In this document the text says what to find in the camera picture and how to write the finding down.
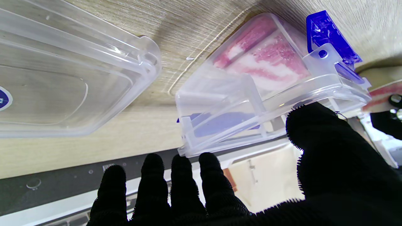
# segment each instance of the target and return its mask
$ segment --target raw bacon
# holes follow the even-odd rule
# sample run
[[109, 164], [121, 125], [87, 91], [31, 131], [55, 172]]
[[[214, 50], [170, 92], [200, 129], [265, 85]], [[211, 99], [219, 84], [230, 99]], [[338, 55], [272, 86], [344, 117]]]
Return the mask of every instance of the raw bacon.
[[[302, 39], [300, 34], [292, 34], [291, 37]], [[255, 84], [265, 90], [285, 89], [310, 76], [302, 58], [272, 18], [264, 16], [255, 20], [236, 40], [216, 58], [215, 67], [231, 74], [249, 74]], [[307, 49], [305, 40], [294, 42], [299, 48], [300, 43], [304, 43], [301, 47]]]

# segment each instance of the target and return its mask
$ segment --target black glove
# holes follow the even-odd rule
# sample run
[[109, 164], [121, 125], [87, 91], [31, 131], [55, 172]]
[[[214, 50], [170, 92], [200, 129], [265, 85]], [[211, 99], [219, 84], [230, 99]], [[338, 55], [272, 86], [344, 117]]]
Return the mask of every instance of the black glove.
[[172, 207], [163, 179], [162, 159], [150, 154], [141, 169], [133, 217], [127, 221], [125, 173], [105, 171], [87, 226], [318, 226], [402, 225], [402, 181], [384, 159], [347, 122], [319, 103], [292, 111], [286, 121], [289, 140], [304, 153], [297, 177], [306, 199], [250, 213], [234, 196], [219, 161], [200, 156], [206, 208], [198, 199], [191, 163], [172, 162]]
[[391, 95], [388, 102], [394, 107], [390, 111], [370, 113], [371, 124], [377, 130], [402, 140], [402, 96]]
[[199, 162], [206, 207], [199, 200], [190, 161], [179, 155], [172, 161], [170, 207], [162, 159], [149, 154], [141, 169], [132, 219], [127, 221], [125, 172], [121, 166], [114, 165], [105, 171], [87, 225], [196, 225], [250, 216], [246, 206], [234, 195], [215, 155], [204, 153]]

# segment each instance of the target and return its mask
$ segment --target plastic container lid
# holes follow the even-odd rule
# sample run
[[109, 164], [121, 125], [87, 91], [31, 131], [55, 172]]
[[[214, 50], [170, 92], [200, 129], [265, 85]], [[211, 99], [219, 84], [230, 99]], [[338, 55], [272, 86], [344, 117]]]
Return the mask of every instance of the plastic container lid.
[[350, 51], [337, 51], [331, 37], [317, 33], [308, 49], [306, 36], [273, 14], [248, 21], [177, 92], [179, 153], [190, 157], [282, 136], [286, 114], [303, 104], [318, 101], [341, 113], [364, 106], [369, 83], [349, 66], [337, 71]]
[[89, 134], [158, 76], [160, 51], [62, 0], [0, 3], [0, 137]]

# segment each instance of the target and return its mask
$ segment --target blue sticker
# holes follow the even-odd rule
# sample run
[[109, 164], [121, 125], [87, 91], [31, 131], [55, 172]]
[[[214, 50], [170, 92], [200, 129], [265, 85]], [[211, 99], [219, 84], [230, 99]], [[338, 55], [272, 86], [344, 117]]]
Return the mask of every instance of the blue sticker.
[[12, 96], [10, 92], [0, 86], [0, 111], [8, 108], [12, 103]]
[[[219, 115], [209, 121], [206, 125], [203, 125], [196, 129], [194, 131], [195, 137], [203, 137], [203, 136], [209, 136], [212, 134], [216, 134], [221, 132], [222, 130], [226, 130], [229, 128], [232, 128], [233, 126], [236, 126], [244, 121], [247, 121], [254, 117], [255, 114], [253, 113], [243, 113], [243, 112], [228, 112], [224, 113], [222, 115]], [[189, 115], [190, 120], [191, 120], [191, 125], [192, 127], [196, 127], [198, 124], [203, 122], [204, 120], [207, 120], [209, 117], [211, 117], [211, 113], [194, 113], [192, 115]], [[260, 125], [256, 125], [249, 130], [252, 129], [259, 129]]]

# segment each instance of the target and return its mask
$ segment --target beige wall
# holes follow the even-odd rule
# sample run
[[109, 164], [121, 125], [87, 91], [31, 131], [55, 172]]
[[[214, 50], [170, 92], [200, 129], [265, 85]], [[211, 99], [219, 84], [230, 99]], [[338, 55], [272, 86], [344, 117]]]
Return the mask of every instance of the beige wall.
[[304, 199], [297, 183], [299, 150], [288, 145], [280, 150], [235, 163], [229, 167], [235, 195], [251, 212], [259, 212], [288, 199]]

